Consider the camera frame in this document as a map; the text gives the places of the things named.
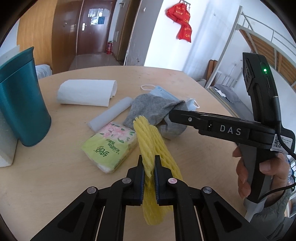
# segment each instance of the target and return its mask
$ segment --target surgical mask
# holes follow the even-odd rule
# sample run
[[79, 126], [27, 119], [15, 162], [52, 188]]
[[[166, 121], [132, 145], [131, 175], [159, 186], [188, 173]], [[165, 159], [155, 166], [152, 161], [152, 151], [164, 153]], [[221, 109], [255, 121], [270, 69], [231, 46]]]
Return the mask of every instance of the surgical mask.
[[[144, 86], [153, 86], [154, 89], [145, 89], [143, 88]], [[160, 96], [163, 97], [165, 99], [169, 99], [169, 100], [174, 100], [174, 101], [179, 101], [179, 99], [172, 95], [170, 92], [167, 92], [164, 88], [162, 88], [161, 86], [157, 85], [142, 85], [141, 86], [142, 90], [146, 90], [146, 91], [150, 91], [150, 94], [155, 95], [155, 96]], [[189, 98], [186, 101], [186, 106], [188, 108], [188, 110], [190, 111], [195, 111], [196, 108], [199, 108], [200, 106], [198, 105], [198, 103], [196, 102], [195, 99]]]

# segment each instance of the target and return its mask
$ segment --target handle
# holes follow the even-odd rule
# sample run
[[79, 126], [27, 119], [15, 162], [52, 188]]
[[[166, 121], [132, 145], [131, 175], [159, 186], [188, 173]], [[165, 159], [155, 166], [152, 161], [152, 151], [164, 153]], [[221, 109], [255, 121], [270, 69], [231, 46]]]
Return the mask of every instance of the handle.
[[244, 165], [249, 172], [248, 183], [251, 185], [251, 194], [247, 199], [253, 203], [259, 203], [259, 198], [270, 191], [272, 176], [264, 175], [259, 170], [259, 164], [276, 157], [276, 152], [259, 149], [240, 144]]
[[87, 26], [85, 23], [82, 24], [82, 31], [85, 30], [85, 26]]
[[243, 144], [239, 144], [239, 148], [244, 165], [249, 173], [247, 181], [251, 185], [251, 193], [244, 200], [244, 206], [247, 210], [245, 219], [250, 222], [256, 213], [260, 213], [263, 210], [267, 197], [260, 202], [259, 199], [270, 191], [272, 183], [272, 176], [267, 176], [260, 172], [259, 164], [276, 157], [276, 152]]

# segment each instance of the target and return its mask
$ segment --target wooden table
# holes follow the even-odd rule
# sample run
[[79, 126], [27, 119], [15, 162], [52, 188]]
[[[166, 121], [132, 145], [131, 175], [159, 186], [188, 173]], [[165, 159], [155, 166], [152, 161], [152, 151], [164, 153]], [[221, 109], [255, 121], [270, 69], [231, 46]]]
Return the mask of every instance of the wooden table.
[[[108, 66], [56, 74], [39, 81], [52, 117], [46, 137], [33, 147], [20, 142], [13, 165], [0, 168], [0, 213], [19, 241], [30, 240], [86, 188], [105, 188], [126, 176], [136, 166], [137, 147], [113, 173], [105, 174], [88, 159], [81, 145], [93, 135], [87, 123], [106, 107], [66, 105], [56, 101], [59, 86], [68, 79], [117, 80], [118, 90], [110, 100], [147, 93], [141, 85], [160, 85], [178, 98], [195, 98], [199, 111], [229, 115], [226, 109], [183, 72], [135, 66]], [[115, 121], [125, 119], [129, 109]], [[235, 144], [201, 136], [193, 127], [174, 140], [165, 141], [184, 181], [192, 187], [210, 186], [237, 211], [244, 214], [237, 192]], [[148, 226], [141, 207], [127, 207], [124, 240], [175, 240], [173, 213], [158, 226]]]

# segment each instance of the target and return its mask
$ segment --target floor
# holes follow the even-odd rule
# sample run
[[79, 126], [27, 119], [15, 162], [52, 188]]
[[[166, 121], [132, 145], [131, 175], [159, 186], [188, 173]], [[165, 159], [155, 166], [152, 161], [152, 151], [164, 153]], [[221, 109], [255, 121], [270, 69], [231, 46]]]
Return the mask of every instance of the floor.
[[117, 66], [120, 65], [112, 54], [83, 54], [77, 55], [73, 60], [69, 70], [85, 69], [100, 66]]

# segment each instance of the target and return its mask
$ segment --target yellow foam net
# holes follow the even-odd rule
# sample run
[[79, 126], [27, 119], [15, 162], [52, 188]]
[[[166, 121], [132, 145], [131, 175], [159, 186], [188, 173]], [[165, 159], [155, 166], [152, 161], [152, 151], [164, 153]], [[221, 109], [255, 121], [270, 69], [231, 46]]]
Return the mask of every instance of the yellow foam net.
[[150, 125], [144, 116], [137, 117], [133, 122], [133, 127], [137, 133], [145, 170], [144, 218], [148, 225], [157, 225], [163, 221], [164, 216], [168, 211], [172, 210], [172, 207], [160, 207], [156, 203], [154, 186], [155, 155], [160, 155], [162, 166], [171, 169], [173, 177], [180, 180], [183, 179], [175, 160], [168, 151], [157, 128]]

